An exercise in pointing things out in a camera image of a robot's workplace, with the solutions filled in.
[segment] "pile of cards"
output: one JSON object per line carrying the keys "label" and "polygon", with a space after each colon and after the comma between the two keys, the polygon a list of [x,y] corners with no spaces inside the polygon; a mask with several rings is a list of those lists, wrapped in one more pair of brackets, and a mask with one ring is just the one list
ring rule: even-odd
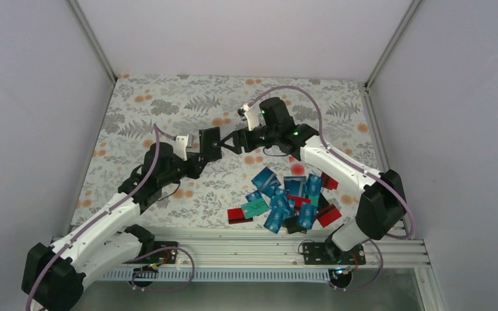
{"label": "pile of cards", "polygon": [[[273,233],[278,233],[282,226],[290,234],[306,233],[306,230],[312,229],[316,218],[325,227],[341,215],[321,194],[324,177],[327,177],[329,184],[331,178],[325,174],[321,177],[310,174],[308,178],[287,176],[283,178],[282,189],[276,173],[265,167],[251,180],[257,190],[246,196],[248,203],[228,210],[228,222],[252,222],[253,217],[271,210],[264,227]],[[269,206],[263,194],[270,199]]]}

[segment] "white wall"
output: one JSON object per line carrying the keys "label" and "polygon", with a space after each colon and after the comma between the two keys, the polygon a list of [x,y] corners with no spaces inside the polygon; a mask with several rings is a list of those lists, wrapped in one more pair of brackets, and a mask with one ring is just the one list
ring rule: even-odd
{"label": "white wall", "polygon": [[65,1],[0,1],[0,310],[27,251],[69,224],[111,83]]}
{"label": "white wall", "polygon": [[449,310],[498,310],[498,1],[424,1],[372,86]]}
{"label": "white wall", "polygon": [[365,81],[411,0],[78,0],[116,74]]}

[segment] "red circle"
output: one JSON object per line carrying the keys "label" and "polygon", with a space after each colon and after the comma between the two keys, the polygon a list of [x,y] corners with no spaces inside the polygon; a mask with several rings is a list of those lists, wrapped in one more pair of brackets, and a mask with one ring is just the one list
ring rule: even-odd
{"label": "red circle", "polygon": [[295,163],[291,166],[291,174],[295,176],[304,175],[304,167],[301,164]]}

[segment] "floral tablecloth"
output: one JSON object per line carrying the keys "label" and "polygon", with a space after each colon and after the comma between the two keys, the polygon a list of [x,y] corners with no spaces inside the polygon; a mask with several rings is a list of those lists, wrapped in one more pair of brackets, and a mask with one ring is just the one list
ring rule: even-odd
{"label": "floral tablecloth", "polygon": [[[234,76],[123,75],[117,81],[104,124],[93,153],[72,225],[80,225],[96,213],[125,180],[130,171],[142,164],[144,153],[154,143],[152,124],[172,135],[193,134],[199,129],[220,126],[222,136],[244,124],[237,109],[274,86],[292,85],[308,91],[324,113],[327,140],[354,159],[377,166],[369,127],[364,115],[358,85],[353,81],[247,78]],[[301,93],[286,89],[270,96],[281,97],[296,122],[318,128],[317,113]],[[269,154],[279,150],[267,150]],[[254,191],[251,179],[268,166],[283,176],[320,172],[291,157],[270,157],[257,149],[236,155],[223,150],[220,161],[210,163],[201,178],[183,179],[178,191],[155,203],[140,218],[141,225],[161,227],[262,228],[268,213],[253,222],[228,224],[227,209],[246,203]],[[163,195],[173,192],[169,185]],[[358,204],[355,189],[339,184],[325,190],[325,197],[342,214],[335,224],[355,216]],[[321,229],[318,222],[313,229]]]}

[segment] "robotic arm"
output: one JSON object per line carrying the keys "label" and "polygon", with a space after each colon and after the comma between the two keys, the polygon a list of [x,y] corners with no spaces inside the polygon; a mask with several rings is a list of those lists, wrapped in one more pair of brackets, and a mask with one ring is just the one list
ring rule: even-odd
{"label": "robotic arm", "polygon": [[[326,240],[326,251],[333,259],[340,258],[357,244],[370,238],[379,240],[405,214],[396,198],[368,174],[380,176],[400,195],[404,196],[400,176],[393,170],[385,173],[367,167],[345,156],[330,144],[322,143],[318,131],[307,124],[295,124],[285,103],[275,97],[262,101],[260,111],[245,104],[239,111],[248,126],[220,139],[220,128],[200,130],[200,152],[187,152],[191,137],[177,136],[174,145],[160,143],[156,167],[147,182],[123,204],[110,210],[138,186],[154,160],[156,144],[145,154],[144,163],[118,188],[118,193],[89,220],[69,235],[50,246],[39,243],[27,255],[22,290],[28,294],[43,267],[64,246],[69,247],[45,274],[35,291],[35,300],[50,311],[69,310],[83,291],[98,277],[119,264],[153,250],[154,236],[135,224],[138,216],[161,197],[161,189],[180,183],[184,177],[197,179],[207,163],[222,158],[221,148],[236,154],[251,152],[259,147],[278,146],[286,154],[313,165],[344,184],[353,185],[361,194],[357,215],[337,228]],[[259,123],[262,114],[265,125]],[[340,154],[343,161],[333,155]],[[111,237],[121,228],[125,231]],[[75,241],[72,238],[84,231]]]}

